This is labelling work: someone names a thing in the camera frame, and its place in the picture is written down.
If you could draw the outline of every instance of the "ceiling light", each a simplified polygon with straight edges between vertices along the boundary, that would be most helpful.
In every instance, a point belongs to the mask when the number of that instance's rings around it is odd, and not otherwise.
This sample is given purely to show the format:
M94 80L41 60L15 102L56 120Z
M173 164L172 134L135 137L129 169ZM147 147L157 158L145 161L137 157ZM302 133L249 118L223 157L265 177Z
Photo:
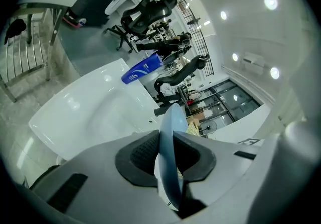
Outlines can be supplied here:
M237 56L236 53L232 54L232 58L233 58L234 61L237 61L239 59L239 57Z
M277 7L277 0L264 0L264 3L270 10L274 10Z
M280 72L277 68L273 67L271 68L271 76L274 79L278 79L280 77Z
M226 15L226 12L224 11L221 11L221 18L226 20L227 19L227 15Z

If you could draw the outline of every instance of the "blue plastic piece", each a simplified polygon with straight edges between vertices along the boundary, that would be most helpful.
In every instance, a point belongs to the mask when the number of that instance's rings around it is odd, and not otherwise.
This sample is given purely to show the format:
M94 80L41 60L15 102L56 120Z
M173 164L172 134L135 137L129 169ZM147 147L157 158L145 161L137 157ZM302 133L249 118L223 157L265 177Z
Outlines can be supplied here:
M173 104L164 114L160 126L159 171L166 196L176 209L181 201L182 184L177 175L173 131L186 132L187 128L188 124L181 107Z
M122 77L121 80L125 84L132 83L135 80L144 77L154 70L157 70L159 67L163 65L162 60L160 59L158 54L152 54L147 59L139 62L135 66L133 66L129 71L127 71Z

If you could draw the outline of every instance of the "washbasin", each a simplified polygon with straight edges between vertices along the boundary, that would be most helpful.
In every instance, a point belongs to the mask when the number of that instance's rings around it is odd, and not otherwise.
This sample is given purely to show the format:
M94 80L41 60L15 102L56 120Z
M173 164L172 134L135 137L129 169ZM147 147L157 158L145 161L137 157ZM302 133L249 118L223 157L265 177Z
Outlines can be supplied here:
M30 128L65 160L97 144L159 129L158 105L144 86L121 81L128 70L119 59L81 77L41 107Z

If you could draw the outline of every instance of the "metal railing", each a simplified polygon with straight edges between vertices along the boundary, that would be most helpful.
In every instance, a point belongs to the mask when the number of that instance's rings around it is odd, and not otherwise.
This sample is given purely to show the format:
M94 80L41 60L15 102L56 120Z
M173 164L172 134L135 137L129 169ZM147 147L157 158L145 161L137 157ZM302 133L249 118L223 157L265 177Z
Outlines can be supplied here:
M196 20L196 17L194 16L191 8L189 7L189 5L185 0L177 0L177 8L180 10L181 14L183 15L186 23ZM209 51L207 49L206 42L205 42L201 28L199 28L199 25L197 24L197 22L188 24L188 26L191 31L192 37L195 41L195 45L199 51L199 55L203 55L203 56L207 55ZM209 58L206 61L204 71L206 76L214 75L211 58Z

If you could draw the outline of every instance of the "blue bottle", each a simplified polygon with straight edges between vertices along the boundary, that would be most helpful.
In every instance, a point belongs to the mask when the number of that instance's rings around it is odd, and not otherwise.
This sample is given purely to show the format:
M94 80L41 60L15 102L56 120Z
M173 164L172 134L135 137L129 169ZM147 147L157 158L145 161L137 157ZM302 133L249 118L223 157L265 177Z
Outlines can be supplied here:
M129 71L127 71L122 77L121 80L125 84L132 83L135 80L144 77L154 70L157 70L159 67L163 65L162 60L160 59L158 54L152 54L147 59L139 62L135 66L133 66Z

